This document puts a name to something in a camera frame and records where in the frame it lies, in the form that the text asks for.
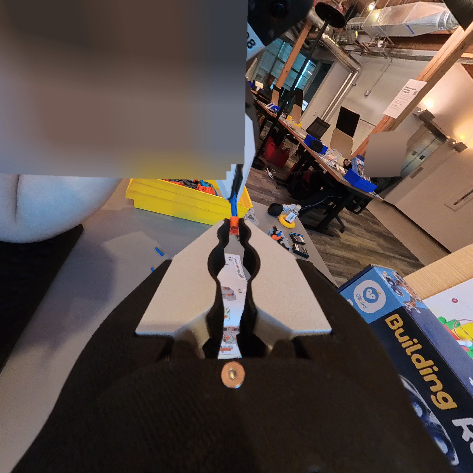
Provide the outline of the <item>blue bin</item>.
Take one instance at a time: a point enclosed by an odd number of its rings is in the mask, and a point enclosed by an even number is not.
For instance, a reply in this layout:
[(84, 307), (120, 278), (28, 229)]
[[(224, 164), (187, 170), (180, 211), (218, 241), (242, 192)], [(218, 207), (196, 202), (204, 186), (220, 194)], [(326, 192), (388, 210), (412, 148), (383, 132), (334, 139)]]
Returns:
[(360, 177), (352, 169), (348, 169), (346, 171), (344, 179), (353, 187), (366, 193), (375, 192), (375, 190), (377, 189), (376, 184), (370, 182), (367, 179), (364, 179), (363, 177)]
[(304, 139), (304, 145), (306, 145), (308, 148), (310, 148), (312, 151), (324, 155), (328, 151), (328, 147), (323, 144), (323, 142), (320, 139), (317, 139), (316, 137), (313, 137), (310, 134), (307, 134), (305, 139)]

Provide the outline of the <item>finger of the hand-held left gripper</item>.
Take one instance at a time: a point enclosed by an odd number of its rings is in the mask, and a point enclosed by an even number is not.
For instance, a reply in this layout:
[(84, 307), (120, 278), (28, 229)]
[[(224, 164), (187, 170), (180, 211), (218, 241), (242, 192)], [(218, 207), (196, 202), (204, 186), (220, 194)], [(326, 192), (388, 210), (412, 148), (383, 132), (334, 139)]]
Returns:
[(236, 164), (233, 178), (233, 196), (238, 201), (241, 197), (256, 153), (254, 122), (248, 112), (245, 112), (244, 161)]
[(237, 195), (236, 173), (227, 173), (225, 179), (215, 180), (222, 198), (231, 200)]

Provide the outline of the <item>paper notice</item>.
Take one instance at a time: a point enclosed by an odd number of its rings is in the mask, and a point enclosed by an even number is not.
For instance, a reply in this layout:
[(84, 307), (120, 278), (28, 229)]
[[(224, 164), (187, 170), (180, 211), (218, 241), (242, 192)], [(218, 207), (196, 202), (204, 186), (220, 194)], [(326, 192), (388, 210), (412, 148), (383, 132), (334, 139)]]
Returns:
[(387, 106), (386, 110), (384, 110), (383, 114), (394, 119), (398, 118), (426, 84), (426, 81), (409, 79)]

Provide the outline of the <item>robot kit box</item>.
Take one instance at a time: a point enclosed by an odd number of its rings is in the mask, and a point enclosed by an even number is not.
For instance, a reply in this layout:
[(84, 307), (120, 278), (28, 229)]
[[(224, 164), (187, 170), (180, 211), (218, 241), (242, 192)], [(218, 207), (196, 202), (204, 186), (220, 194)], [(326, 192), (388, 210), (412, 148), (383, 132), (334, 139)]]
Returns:
[(339, 292), (386, 349), (417, 416), (450, 465), (472, 472), (472, 349), (395, 270), (369, 265)]

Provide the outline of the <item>white instruction manual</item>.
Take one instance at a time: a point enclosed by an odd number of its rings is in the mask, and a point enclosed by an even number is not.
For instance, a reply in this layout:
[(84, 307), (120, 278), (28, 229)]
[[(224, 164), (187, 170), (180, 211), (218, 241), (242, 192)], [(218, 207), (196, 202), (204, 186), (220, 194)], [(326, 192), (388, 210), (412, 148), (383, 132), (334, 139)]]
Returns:
[(244, 251), (240, 235), (231, 235), (224, 249), (225, 264), (218, 274), (224, 307), (223, 335), (218, 359), (230, 360), (241, 357), (237, 336), (240, 332), (249, 279), (249, 274), (243, 265)]

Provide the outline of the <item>partly built robot model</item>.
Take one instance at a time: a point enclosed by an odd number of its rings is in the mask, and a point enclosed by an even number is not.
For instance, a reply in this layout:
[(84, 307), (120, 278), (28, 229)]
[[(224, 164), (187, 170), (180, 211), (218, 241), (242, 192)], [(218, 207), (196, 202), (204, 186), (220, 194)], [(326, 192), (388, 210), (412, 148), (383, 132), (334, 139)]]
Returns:
[(267, 235), (275, 240), (279, 245), (283, 246), (287, 251), (291, 251), (292, 244), (283, 233), (283, 231), (277, 226), (273, 225), (268, 231)]

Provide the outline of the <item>person's left forearm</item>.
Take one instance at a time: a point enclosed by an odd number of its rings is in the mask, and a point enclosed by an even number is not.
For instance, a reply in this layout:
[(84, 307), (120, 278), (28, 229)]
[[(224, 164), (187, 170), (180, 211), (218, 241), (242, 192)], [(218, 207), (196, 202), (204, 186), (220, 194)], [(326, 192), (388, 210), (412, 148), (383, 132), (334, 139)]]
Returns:
[(120, 178), (0, 175), (0, 240), (34, 243), (62, 234), (94, 215)]

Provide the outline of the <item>black laptop screen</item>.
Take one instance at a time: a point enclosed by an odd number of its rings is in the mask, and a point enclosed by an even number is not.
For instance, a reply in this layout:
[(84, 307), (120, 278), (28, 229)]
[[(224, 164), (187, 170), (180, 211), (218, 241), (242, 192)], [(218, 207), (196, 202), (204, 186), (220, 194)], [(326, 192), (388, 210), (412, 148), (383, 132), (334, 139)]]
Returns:
[(347, 136), (354, 138), (359, 119), (360, 114), (344, 106), (341, 106), (337, 117), (335, 129), (338, 129), (341, 132), (345, 133)]

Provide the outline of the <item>red crate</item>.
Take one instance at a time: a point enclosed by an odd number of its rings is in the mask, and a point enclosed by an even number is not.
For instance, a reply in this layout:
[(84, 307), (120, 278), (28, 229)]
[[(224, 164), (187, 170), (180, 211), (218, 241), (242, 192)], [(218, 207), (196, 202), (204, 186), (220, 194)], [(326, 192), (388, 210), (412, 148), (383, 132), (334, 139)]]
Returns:
[(289, 159), (289, 150), (282, 145), (276, 146), (273, 138), (270, 137), (264, 147), (263, 157), (268, 163), (283, 168)]

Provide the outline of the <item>yellow parts bin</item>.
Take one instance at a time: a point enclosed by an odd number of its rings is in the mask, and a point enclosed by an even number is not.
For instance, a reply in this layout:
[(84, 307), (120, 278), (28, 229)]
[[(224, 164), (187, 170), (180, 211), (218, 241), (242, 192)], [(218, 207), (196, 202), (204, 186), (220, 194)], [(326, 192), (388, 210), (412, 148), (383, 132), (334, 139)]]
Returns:
[(231, 217), (216, 181), (131, 179), (126, 197), (137, 209), (214, 225)]

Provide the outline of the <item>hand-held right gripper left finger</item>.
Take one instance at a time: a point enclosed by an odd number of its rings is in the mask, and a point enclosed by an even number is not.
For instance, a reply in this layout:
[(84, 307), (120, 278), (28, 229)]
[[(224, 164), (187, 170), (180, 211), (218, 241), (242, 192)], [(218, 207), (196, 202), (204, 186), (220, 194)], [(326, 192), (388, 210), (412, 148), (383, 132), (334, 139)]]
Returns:
[(217, 278), (225, 265), (227, 220), (210, 227), (169, 262), (135, 333), (189, 342), (200, 356), (217, 358), (224, 308)]

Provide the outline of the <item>grey desk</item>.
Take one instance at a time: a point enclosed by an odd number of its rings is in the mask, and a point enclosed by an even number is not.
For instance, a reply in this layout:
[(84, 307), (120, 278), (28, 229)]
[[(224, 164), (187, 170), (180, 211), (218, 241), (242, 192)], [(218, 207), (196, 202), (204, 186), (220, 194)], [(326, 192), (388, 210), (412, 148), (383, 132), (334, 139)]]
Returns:
[(296, 472), (298, 427), (276, 406), (310, 370), (292, 340), (225, 361), (189, 342), (135, 330), (172, 258), (151, 272), (156, 216), (103, 206), (84, 231), (1, 370), (1, 472)]

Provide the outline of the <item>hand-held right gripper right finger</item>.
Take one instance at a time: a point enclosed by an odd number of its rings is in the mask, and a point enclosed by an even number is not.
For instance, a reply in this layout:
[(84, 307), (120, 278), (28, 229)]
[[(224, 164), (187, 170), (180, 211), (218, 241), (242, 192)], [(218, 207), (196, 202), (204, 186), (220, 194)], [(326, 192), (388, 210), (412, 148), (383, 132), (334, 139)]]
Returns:
[(249, 273), (240, 319), (240, 353), (262, 358), (280, 340), (326, 335), (332, 327), (290, 251), (240, 219), (243, 265)]

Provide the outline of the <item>long wooden desk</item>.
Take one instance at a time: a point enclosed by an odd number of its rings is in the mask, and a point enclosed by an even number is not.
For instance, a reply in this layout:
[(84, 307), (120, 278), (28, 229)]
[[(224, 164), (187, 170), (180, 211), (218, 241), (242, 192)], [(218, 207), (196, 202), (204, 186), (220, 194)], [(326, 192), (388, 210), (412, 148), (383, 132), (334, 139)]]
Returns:
[(349, 210), (351, 213), (358, 215), (371, 201), (384, 201), (384, 199), (376, 192), (366, 192), (349, 183), (345, 179), (346, 175), (336, 168), (335, 162), (329, 163), (328, 160), (324, 158), (324, 156), (321, 156), (320, 154), (316, 153), (316, 151), (307, 146), (300, 137), (300, 134), (297, 132), (297, 130), (291, 127), (285, 119), (277, 119), (276, 114), (261, 101), (255, 100), (255, 103), (258, 105), (258, 107), (261, 109), (261, 113), (264, 115), (264, 120), (261, 123), (261, 130), (264, 130), (266, 122), (270, 120), (271, 124), (278, 128), (278, 131), (281, 131), (283, 128), (285, 133), (295, 139), (303, 149), (303, 154), (300, 156), (299, 161), (294, 164), (290, 171), (278, 171), (271, 169), (270, 167), (265, 168), (267, 172), (271, 173), (276, 182), (278, 182), (281, 186), (288, 188), (290, 183), (293, 181), (293, 178), (297, 176), (302, 177), (309, 169), (312, 169), (313, 172), (322, 170), (325, 181), (329, 184), (329, 186), (338, 192), (341, 190), (341, 188), (345, 189), (344, 194), (341, 197), (335, 197), (335, 203), (329, 202), (328, 208), (324, 208), (323, 219), (315, 226), (308, 224), (306, 229), (332, 236), (331, 233), (327, 232), (329, 224), (333, 220), (341, 223), (339, 213), (343, 209)]

